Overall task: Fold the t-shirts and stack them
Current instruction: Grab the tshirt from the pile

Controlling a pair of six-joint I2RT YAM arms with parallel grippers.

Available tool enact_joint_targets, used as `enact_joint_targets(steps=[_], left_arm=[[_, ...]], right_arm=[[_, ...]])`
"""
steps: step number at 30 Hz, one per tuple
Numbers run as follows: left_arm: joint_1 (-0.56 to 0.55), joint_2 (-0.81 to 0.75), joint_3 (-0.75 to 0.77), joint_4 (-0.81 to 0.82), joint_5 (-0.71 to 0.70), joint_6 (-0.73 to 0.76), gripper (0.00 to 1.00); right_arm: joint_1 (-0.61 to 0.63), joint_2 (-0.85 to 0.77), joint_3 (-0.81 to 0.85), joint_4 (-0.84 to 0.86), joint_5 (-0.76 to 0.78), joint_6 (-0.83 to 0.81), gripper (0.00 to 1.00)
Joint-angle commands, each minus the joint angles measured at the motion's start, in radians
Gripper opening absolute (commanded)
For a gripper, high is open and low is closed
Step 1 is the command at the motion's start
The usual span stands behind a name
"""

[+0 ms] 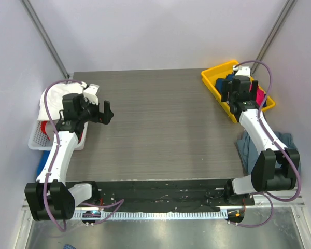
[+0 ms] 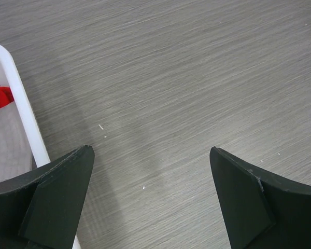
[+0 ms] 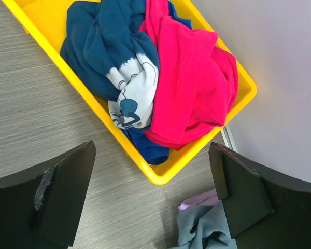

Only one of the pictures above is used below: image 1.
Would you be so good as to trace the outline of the pink t shirt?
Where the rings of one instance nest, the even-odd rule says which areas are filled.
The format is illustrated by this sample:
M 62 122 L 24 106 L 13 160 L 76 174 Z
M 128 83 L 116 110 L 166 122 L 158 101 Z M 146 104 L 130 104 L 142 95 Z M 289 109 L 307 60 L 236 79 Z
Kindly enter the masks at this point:
M 265 98 L 265 95 L 266 95 L 265 92 L 262 89 L 258 88 L 256 102 L 259 106 L 261 106 L 261 104 Z

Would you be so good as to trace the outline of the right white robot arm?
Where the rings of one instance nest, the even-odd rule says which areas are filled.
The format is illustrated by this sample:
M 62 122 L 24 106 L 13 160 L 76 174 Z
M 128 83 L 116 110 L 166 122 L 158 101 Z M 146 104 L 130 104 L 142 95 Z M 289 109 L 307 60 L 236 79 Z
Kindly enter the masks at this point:
M 230 113 L 249 134 L 258 152 L 251 174 L 228 182 L 224 200 L 230 205 L 241 201 L 243 195 L 296 189 L 291 202 L 301 192 L 298 172 L 300 154 L 288 149 L 267 124 L 257 103 L 258 81 L 249 76 L 235 75 L 223 80 L 221 100 L 227 102 Z

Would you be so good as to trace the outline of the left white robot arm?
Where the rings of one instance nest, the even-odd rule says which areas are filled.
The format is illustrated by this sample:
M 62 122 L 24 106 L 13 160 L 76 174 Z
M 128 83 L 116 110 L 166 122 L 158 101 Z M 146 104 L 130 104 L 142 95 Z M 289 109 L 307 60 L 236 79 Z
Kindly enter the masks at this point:
M 37 180 L 28 183 L 24 189 L 31 215 L 36 221 L 71 219 L 75 207 L 83 202 L 94 207 L 101 197 L 94 181 L 80 182 L 68 188 L 66 175 L 85 124 L 110 123 L 114 116 L 110 102 L 104 101 L 104 110 L 100 112 L 100 106 L 93 97 L 71 93 L 63 96 L 62 104 L 48 160 Z

